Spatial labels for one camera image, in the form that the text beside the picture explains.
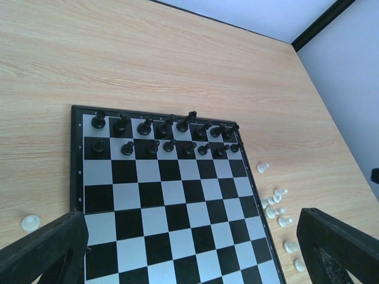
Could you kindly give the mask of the black pawn three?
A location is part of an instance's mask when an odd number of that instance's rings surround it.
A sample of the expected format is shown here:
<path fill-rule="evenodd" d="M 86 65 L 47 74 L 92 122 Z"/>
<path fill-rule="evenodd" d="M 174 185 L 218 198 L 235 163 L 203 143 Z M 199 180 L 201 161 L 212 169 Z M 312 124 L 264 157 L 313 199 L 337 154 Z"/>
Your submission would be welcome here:
<path fill-rule="evenodd" d="M 175 146 L 176 146 L 176 140 L 171 139 L 163 145 L 163 149 L 165 152 L 170 153 L 175 149 Z"/>

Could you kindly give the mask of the black pawn one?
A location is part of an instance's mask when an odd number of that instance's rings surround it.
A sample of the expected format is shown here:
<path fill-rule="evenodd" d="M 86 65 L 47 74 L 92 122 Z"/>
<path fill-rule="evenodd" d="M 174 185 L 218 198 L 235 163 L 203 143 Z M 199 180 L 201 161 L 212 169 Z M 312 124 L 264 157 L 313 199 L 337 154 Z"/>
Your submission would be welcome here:
<path fill-rule="evenodd" d="M 134 152 L 134 143 L 129 141 L 128 143 L 122 145 L 121 154 L 124 156 L 130 156 Z"/>

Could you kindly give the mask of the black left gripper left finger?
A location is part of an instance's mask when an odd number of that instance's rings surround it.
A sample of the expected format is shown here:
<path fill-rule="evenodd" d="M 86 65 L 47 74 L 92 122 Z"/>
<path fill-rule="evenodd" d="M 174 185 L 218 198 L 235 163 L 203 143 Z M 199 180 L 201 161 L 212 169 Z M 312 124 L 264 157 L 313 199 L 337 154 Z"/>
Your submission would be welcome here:
<path fill-rule="evenodd" d="M 72 211 L 1 249 L 1 283 L 76 283 L 88 244 L 81 211 Z"/>

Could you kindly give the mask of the black pawn seven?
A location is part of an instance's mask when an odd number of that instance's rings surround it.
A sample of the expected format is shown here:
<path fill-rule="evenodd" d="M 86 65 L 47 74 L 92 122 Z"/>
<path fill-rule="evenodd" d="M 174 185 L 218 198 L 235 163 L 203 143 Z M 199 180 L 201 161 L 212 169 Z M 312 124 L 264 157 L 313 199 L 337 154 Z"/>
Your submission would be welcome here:
<path fill-rule="evenodd" d="M 91 150 L 96 153 L 100 154 L 104 151 L 104 140 L 102 138 L 98 138 L 93 141 Z"/>

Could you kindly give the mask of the black pawn eight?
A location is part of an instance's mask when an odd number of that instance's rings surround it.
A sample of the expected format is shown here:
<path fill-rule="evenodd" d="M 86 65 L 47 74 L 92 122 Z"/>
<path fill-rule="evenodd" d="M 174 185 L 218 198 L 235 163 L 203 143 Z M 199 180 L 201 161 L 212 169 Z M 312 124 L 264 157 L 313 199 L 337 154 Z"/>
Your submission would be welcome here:
<path fill-rule="evenodd" d="M 196 142 L 187 143 L 184 146 L 183 153 L 186 156 L 192 156 L 192 155 L 194 155 L 194 150 L 195 150 L 196 146 L 197 146 Z"/>

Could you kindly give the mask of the black pawn six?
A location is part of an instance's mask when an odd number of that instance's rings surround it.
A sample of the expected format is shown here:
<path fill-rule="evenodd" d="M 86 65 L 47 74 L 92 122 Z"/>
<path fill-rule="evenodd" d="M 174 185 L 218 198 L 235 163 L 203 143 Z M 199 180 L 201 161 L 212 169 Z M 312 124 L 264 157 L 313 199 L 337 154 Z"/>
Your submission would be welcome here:
<path fill-rule="evenodd" d="M 236 143 L 236 144 L 232 144 L 230 146 L 230 150 L 233 152 L 233 153 L 237 153 L 241 150 L 241 148 L 243 147 L 243 142 L 239 142 L 239 143 Z"/>

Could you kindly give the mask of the white king piece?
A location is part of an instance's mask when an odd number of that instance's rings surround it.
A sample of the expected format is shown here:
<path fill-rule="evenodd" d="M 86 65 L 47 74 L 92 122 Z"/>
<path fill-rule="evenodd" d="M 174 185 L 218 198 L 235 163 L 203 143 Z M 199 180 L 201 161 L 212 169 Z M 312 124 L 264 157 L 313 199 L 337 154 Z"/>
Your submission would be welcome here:
<path fill-rule="evenodd" d="M 282 196 L 280 195 L 273 195 L 269 196 L 268 198 L 261 198 L 261 205 L 262 208 L 265 209 L 266 207 L 274 204 L 278 204 L 282 200 Z"/>

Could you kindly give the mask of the black pawn five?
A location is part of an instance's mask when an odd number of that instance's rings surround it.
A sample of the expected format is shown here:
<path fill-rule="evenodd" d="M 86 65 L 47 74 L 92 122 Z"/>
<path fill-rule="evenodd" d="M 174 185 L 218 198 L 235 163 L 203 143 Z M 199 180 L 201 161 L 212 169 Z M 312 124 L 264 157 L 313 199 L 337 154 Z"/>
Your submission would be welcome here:
<path fill-rule="evenodd" d="M 230 148 L 229 145 L 223 145 L 222 147 L 218 147 L 214 151 L 214 155 L 216 157 L 224 157 L 226 155 L 226 151 Z"/>

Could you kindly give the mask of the black pawn two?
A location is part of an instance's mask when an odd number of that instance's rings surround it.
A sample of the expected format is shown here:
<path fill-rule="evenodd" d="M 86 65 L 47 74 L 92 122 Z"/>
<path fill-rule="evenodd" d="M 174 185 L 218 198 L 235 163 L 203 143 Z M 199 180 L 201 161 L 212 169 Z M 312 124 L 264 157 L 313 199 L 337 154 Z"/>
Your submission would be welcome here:
<path fill-rule="evenodd" d="M 158 148 L 160 145 L 159 140 L 153 140 L 147 145 L 147 153 L 149 155 L 155 155 L 158 152 Z"/>

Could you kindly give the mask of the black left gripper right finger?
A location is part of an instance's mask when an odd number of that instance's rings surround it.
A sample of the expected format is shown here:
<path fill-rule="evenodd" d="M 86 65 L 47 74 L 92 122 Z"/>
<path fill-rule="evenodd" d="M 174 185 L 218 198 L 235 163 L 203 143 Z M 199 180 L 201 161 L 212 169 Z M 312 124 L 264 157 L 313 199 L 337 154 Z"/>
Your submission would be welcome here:
<path fill-rule="evenodd" d="M 312 283 L 378 283 L 378 240 L 317 208 L 303 208 L 297 239 Z"/>

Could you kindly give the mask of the black pawn four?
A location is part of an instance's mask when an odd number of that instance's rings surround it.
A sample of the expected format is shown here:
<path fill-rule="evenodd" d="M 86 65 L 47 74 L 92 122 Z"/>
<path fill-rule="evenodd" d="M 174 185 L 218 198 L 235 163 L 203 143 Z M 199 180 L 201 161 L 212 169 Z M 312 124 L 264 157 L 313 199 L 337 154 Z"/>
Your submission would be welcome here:
<path fill-rule="evenodd" d="M 208 150 L 211 148 L 210 143 L 199 146 L 198 153 L 202 156 L 205 156 L 208 153 Z"/>

